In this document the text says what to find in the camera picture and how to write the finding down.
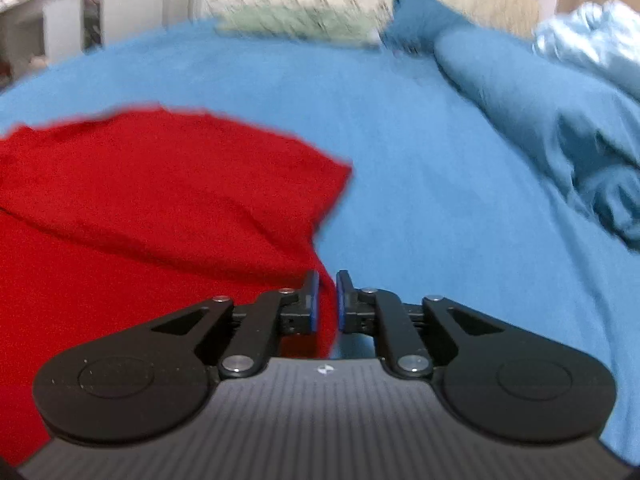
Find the bed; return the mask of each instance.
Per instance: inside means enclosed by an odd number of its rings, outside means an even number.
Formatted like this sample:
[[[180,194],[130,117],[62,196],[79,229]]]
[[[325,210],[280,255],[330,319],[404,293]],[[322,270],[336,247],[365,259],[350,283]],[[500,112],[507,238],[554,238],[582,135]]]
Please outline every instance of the bed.
[[[446,3],[473,9],[460,1]],[[192,3],[206,18],[211,0]],[[294,132],[350,160],[316,237],[329,272],[406,302],[442,294],[600,359],[618,385],[602,440],[640,463],[640,254],[568,204],[436,57],[220,36],[194,20],[25,80],[0,96],[0,132],[148,102]],[[345,338],[335,355],[371,351]]]

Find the nightstand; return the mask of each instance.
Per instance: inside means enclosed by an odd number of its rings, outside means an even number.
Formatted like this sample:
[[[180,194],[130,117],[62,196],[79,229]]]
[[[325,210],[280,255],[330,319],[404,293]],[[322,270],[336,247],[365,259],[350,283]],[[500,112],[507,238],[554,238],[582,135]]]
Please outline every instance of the nightstand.
[[[83,0],[15,0],[0,7],[0,53],[14,80],[34,56],[50,64],[82,53]]]

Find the red fabric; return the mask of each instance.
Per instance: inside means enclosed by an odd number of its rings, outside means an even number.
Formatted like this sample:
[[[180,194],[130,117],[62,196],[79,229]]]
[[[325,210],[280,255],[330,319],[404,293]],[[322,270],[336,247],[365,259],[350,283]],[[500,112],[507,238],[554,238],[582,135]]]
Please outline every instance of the red fabric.
[[[31,382],[50,357],[217,294],[250,303],[319,270],[327,355],[335,293],[312,235],[349,174],[298,140],[165,110],[0,142],[0,455],[46,441]]]

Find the striped gray surface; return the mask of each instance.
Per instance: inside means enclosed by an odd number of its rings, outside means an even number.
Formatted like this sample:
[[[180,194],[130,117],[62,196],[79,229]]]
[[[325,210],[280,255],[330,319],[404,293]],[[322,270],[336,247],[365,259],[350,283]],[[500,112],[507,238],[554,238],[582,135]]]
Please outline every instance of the striped gray surface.
[[[595,439],[556,447],[496,442],[459,423],[428,384],[377,360],[274,358],[225,381],[172,434],[122,449],[53,440],[27,480],[615,480],[629,468]]]

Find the green pillow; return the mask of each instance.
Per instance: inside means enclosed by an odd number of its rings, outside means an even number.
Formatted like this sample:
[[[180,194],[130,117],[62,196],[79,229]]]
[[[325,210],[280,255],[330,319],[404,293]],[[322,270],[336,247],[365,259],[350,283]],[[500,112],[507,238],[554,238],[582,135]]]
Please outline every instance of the green pillow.
[[[362,10],[242,6],[222,14],[217,30],[257,36],[328,41],[350,46],[380,44],[379,17]]]

